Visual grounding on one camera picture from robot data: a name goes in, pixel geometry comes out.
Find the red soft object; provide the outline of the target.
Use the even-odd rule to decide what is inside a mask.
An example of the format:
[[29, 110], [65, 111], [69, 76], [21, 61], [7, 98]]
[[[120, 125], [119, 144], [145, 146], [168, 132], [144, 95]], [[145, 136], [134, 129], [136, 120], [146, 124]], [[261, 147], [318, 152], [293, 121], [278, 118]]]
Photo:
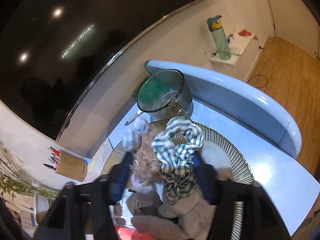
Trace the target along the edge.
[[138, 233], [135, 229], [124, 226], [115, 226], [115, 230], [121, 240], [144, 240], [149, 239], [145, 233]]

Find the grey blue plush keychain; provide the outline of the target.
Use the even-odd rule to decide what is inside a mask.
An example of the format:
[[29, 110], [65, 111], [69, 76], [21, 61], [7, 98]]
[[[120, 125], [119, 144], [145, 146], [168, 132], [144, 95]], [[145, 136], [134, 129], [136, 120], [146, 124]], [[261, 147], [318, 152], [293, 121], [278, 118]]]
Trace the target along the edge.
[[215, 215], [216, 206], [204, 200], [200, 189], [174, 205], [164, 202], [157, 215], [131, 218], [138, 232], [148, 233], [155, 239], [206, 239]]

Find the curly beige plush toy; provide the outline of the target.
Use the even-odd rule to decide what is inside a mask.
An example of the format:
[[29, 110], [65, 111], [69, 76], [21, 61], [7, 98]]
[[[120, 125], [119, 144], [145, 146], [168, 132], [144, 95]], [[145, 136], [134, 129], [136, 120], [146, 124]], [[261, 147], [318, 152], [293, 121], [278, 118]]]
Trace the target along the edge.
[[133, 154], [133, 163], [130, 166], [132, 185], [149, 186], [161, 180], [162, 163], [157, 159], [151, 146], [159, 132], [159, 129], [149, 126], [142, 134], [140, 145]]

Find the checkered scrunchie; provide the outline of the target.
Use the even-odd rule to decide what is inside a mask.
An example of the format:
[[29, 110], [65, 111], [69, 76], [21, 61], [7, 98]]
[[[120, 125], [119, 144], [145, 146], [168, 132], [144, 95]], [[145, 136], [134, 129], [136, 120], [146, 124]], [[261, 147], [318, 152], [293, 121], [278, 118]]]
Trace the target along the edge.
[[162, 163], [161, 181], [169, 204], [192, 194], [196, 179], [192, 170], [194, 153], [203, 145], [203, 131], [188, 117], [171, 118], [151, 143]]

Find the plaid fabric bow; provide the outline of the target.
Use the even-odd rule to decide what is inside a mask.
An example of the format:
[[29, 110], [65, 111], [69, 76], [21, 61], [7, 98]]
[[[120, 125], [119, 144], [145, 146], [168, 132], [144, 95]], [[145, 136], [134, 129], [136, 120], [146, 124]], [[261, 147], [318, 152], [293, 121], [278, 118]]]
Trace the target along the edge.
[[124, 133], [122, 144], [126, 152], [135, 152], [140, 146], [142, 136], [149, 130], [149, 123], [144, 119], [136, 119], [131, 128]]

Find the white tissue pack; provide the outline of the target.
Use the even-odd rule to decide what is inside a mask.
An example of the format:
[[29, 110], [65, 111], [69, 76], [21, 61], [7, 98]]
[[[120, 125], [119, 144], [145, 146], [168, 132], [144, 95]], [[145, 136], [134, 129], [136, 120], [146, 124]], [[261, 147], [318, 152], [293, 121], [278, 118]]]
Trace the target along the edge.
[[50, 209], [50, 199], [38, 194], [23, 196], [21, 204], [21, 224], [24, 230], [35, 230]]

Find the cardboard pen holder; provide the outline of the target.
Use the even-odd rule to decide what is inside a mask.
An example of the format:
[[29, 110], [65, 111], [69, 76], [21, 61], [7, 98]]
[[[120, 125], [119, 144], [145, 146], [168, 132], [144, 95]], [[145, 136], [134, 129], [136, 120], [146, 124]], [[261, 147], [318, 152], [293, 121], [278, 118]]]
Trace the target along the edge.
[[44, 163], [43, 166], [66, 178], [84, 181], [87, 175], [87, 160], [53, 147], [49, 147], [49, 150], [51, 164]]

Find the glass vase with stems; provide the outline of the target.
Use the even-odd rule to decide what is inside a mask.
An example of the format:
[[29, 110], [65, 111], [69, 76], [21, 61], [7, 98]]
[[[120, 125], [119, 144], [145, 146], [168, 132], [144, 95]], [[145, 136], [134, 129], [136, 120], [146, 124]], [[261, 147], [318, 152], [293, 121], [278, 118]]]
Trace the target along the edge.
[[14, 156], [1, 142], [1, 196], [7, 193], [14, 199], [18, 194], [33, 196], [39, 194], [49, 199], [55, 199], [58, 190], [39, 183], [39, 186], [32, 184], [33, 178], [20, 169], [15, 163]]

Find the steel pot with glass lid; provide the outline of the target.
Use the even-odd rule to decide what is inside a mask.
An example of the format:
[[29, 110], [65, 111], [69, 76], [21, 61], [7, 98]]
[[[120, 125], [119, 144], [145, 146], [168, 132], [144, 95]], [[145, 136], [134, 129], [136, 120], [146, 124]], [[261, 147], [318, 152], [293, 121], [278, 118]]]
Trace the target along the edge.
[[166, 69], [149, 77], [137, 94], [137, 107], [139, 111], [125, 126], [143, 113], [154, 120], [169, 120], [178, 115], [191, 117], [193, 97], [183, 73], [177, 69]]

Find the white low shelf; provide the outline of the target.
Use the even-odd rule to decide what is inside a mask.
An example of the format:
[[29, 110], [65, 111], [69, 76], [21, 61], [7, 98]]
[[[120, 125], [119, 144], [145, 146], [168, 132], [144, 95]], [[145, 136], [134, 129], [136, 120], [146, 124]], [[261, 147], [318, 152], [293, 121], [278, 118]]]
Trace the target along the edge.
[[210, 58], [210, 62], [212, 64], [234, 66], [238, 59], [240, 59], [240, 56], [244, 54], [244, 51], [246, 50], [249, 43], [252, 40], [258, 39], [255, 33], [251, 33], [250, 35], [246, 34], [245, 36], [241, 36], [239, 33], [242, 33], [242, 30], [236, 31], [228, 37], [228, 45], [231, 51], [231, 58], [228, 60], [222, 60], [220, 59], [219, 54], [215, 53]]

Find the green water bottle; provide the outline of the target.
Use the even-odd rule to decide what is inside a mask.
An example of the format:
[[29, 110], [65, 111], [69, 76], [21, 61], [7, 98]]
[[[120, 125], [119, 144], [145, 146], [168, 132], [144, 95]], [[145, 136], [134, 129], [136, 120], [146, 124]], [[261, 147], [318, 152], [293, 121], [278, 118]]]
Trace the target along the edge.
[[222, 27], [220, 18], [221, 15], [216, 15], [214, 17], [208, 18], [206, 23], [215, 42], [217, 53], [220, 59], [229, 60], [231, 58], [231, 51], [229, 49], [227, 37]]

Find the dark wall television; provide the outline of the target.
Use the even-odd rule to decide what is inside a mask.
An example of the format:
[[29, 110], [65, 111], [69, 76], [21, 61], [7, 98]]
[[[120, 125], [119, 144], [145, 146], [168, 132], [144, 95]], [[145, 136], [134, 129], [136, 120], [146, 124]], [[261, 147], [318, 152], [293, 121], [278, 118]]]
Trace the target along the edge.
[[130, 41], [197, 0], [1, 0], [1, 101], [56, 140]]

